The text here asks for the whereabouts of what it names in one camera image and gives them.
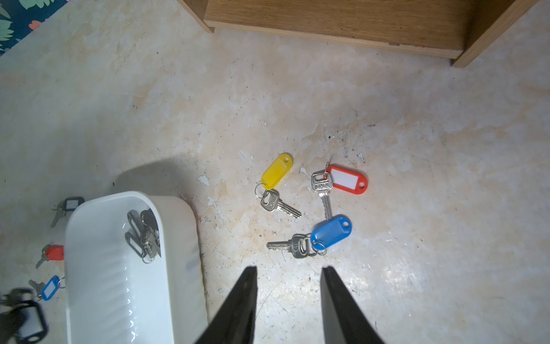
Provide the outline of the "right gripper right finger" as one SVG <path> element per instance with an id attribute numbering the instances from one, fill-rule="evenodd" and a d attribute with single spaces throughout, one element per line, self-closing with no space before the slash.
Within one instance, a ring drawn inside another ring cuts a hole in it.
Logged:
<path id="1" fill-rule="evenodd" d="M 320 285 L 326 343 L 384 343 L 335 268 L 322 269 Z"/>

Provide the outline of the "blue tag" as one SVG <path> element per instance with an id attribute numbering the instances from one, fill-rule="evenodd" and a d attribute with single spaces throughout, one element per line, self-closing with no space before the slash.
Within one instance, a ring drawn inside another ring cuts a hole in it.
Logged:
<path id="1" fill-rule="evenodd" d="M 30 279 L 29 285 L 36 291 L 36 299 L 43 301 L 51 300 L 58 290 L 65 288 L 64 277 L 57 275 L 51 277 L 48 282 L 35 282 Z"/>

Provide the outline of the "blue tag key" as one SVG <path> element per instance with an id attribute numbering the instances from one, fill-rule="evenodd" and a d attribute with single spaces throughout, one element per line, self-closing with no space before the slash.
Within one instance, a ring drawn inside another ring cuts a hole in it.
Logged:
<path id="1" fill-rule="evenodd" d="M 346 216 L 336 216 L 318 226 L 309 234 L 294 234 L 286 241 L 268 242 L 267 249 L 289 252 L 296 259 L 326 255 L 328 249 L 348 238 L 352 233 L 352 222 Z"/>

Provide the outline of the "white plastic storage box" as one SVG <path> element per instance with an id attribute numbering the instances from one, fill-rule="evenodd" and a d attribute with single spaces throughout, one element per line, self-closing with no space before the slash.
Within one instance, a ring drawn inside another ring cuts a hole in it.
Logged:
<path id="1" fill-rule="evenodd" d="M 127 214 L 150 210 L 160 254 L 130 247 Z M 64 243 L 69 343 L 194 343 L 208 325 L 197 221 L 175 196 L 127 191 L 80 205 Z"/>

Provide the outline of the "red white tag key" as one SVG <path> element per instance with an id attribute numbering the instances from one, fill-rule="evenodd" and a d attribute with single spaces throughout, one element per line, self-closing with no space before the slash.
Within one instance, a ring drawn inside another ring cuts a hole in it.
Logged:
<path id="1" fill-rule="evenodd" d="M 361 195 L 368 189 L 368 178 L 359 171 L 328 163 L 323 170 L 314 172 L 310 178 L 312 190 L 320 199 L 325 212 L 325 219 L 332 219 L 332 207 L 329 193 L 332 189 Z"/>

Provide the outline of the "black frame tag key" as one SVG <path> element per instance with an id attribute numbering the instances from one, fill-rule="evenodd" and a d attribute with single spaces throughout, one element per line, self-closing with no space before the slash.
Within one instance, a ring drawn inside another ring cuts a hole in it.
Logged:
<path id="1" fill-rule="evenodd" d="M 1 343 L 39 343 L 49 326 L 41 305 L 29 288 L 15 288 L 1 296 Z"/>

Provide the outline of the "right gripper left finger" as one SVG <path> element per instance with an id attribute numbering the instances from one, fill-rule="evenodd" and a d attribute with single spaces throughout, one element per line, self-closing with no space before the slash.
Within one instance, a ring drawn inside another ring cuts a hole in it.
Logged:
<path id="1" fill-rule="evenodd" d="M 196 343 L 253 343 L 257 293 L 257 267 L 246 267 Z"/>

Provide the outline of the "yellow tag key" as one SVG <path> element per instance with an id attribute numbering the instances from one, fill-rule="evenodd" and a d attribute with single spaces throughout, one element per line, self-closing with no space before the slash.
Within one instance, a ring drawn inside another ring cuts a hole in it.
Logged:
<path id="1" fill-rule="evenodd" d="M 268 212 L 281 211 L 295 219 L 299 219 L 302 213 L 292 206 L 285 204 L 281 200 L 279 192 L 275 187 L 282 181 L 282 179 L 290 172 L 293 166 L 293 158 L 289 153 L 282 153 L 274 162 L 265 170 L 262 174 L 260 183 L 258 186 L 262 186 L 264 193 L 262 196 L 257 196 L 260 199 L 260 205 Z"/>

